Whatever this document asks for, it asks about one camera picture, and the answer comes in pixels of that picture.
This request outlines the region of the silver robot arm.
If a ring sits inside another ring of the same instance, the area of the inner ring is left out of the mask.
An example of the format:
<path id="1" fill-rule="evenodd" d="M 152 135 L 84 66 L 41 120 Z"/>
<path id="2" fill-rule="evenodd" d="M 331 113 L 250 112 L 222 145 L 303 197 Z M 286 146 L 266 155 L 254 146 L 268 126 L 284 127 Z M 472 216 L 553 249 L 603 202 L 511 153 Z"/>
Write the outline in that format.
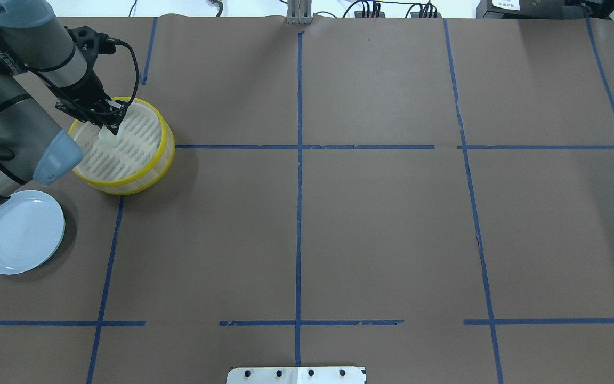
<path id="1" fill-rule="evenodd" d="M 48 186 L 84 152 L 16 76 L 32 73 L 70 117 L 118 134 L 134 101 L 114 101 L 93 70 L 127 42 L 89 27 L 68 29 L 47 1 L 0 1 L 0 207 L 28 182 Z"/>

